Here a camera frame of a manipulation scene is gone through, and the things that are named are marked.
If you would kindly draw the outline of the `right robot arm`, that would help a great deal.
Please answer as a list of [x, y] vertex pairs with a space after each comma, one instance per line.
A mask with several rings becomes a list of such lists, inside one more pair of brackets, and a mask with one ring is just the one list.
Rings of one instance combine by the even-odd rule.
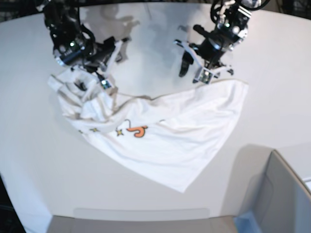
[[52, 53], [61, 66], [76, 67], [93, 73], [107, 72], [110, 65], [122, 60], [121, 47], [130, 40], [111, 36], [102, 43], [80, 21], [80, 9], [74, 0], [43, 0], [37, 10], [44, 14], [44, 23], [53, 42]]

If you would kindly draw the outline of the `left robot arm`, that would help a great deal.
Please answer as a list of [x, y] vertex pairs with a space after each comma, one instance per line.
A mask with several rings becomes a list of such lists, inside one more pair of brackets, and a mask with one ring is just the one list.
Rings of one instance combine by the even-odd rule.
[[233, 75], [234, 70], [223, 64], [221, 57], [246, 39], [252, 12], [264, 8], [268, 3], [268, 0], [215, 0], [210, 9], [214, 30], [208, 32], [199, 24], [193, 26], [193, 30], [204, 38], [203, 42], [174, 41], [184, 49], [179, 77], [187, 74], [197, 57], [204, 61], [203, 71], [208, 78], [218, 78], [220, 73], [216, 70], [220, 68], [225, 68]]

